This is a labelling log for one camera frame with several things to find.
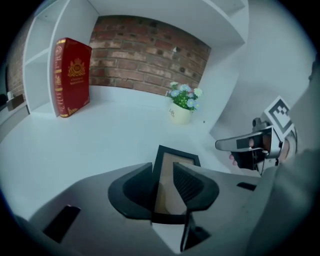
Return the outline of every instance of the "finger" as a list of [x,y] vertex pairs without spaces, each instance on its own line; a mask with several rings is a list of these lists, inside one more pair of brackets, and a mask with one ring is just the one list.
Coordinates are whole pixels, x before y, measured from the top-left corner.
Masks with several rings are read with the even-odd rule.
[[255,145],[255,142],[253,138],[249,139],[249,147],[253,147]]

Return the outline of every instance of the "robotic device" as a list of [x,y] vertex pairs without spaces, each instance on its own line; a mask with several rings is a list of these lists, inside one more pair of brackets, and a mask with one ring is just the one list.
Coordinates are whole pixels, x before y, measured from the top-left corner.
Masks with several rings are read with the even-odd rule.
[[[252,133],[220,139],[215,142],[215,148],[230,151],[239,168],[257,170],[260,175],[269,167],[277,166],[279,156],[286,136],[294,134],[294,124],[288,116],[289,107],[279,96],[268,106],[260,118],[252,121]],[[270,150],[265,150],[263,138],[269,137]]]

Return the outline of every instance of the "flower pot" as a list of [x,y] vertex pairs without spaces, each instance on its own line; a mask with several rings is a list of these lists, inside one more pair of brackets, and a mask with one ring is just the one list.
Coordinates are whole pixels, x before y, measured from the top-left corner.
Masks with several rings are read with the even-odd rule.
[[173,123],[186,125],[190,123],[191,111],[172,103],[169,108],[169,116]]

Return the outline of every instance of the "red book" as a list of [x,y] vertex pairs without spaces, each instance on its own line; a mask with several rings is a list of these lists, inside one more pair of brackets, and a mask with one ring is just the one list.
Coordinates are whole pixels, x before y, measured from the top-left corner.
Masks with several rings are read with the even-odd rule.
[[60,117],[68,118],[90,102],[89,64],[92,48],[70,38],[56,42],[54,90]]

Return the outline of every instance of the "black picture frame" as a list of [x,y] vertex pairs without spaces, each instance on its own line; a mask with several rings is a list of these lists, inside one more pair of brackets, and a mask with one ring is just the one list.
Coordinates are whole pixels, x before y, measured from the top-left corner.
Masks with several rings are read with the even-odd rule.
[[[165,153],[176,155],[182,158],[191,159],[193,160],[195,166],[201,167],[199,157],[196,154],[191,154],[191,153],[183,152],[170,147],[159,145],[158,152],[156,154],[156,158],[153,166],[153,171],[152,171],[153,188],[152,188],[152,195],[151,195],[152,201],[150,202],[150,209],[154,209],[156,206],[162,163],[163,163]],[[157,213],[153,211],[151,216],[151,221],[153,223],[159,223],[159,224],[171,224],[171,225],[185,224],[186,215],[164,214],[164,213]]]

